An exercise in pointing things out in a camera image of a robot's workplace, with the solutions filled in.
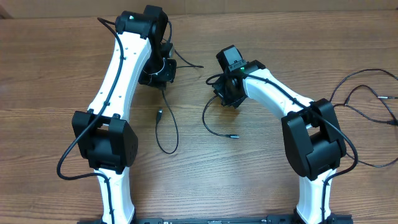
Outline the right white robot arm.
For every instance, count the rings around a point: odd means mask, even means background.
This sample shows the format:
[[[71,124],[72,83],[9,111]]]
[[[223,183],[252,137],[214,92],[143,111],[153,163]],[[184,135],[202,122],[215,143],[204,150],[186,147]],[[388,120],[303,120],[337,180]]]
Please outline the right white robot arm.
[[[257,60],[248,62],[231,45],[216,59],[222,73],[211,85],[223,106],[237,108],[246,98],[256,100],[280,119],[285,155],[299,176],[299,201],[293,213],[268,215],[264,223],[352,223],[351,215],[331,212],[331,177],[346,146],[331,103],[299,95],[274,78]]]

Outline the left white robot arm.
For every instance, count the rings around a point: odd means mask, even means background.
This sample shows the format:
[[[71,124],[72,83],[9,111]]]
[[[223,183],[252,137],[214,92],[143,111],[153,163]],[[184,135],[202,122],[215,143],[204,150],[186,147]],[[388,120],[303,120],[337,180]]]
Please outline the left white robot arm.
[[[114,35],[113,56],[102,85],[87,111],[76,111],[72,128],[82,158],[99,180],[103,215],[98,223],[132,223],[129,168],[138,138],[129,112],[138,84],[164,90],[175,78],[173,44],[164,40],[169,18],[148,5],[142,14],[124,11],[114,22],[102,20]]]

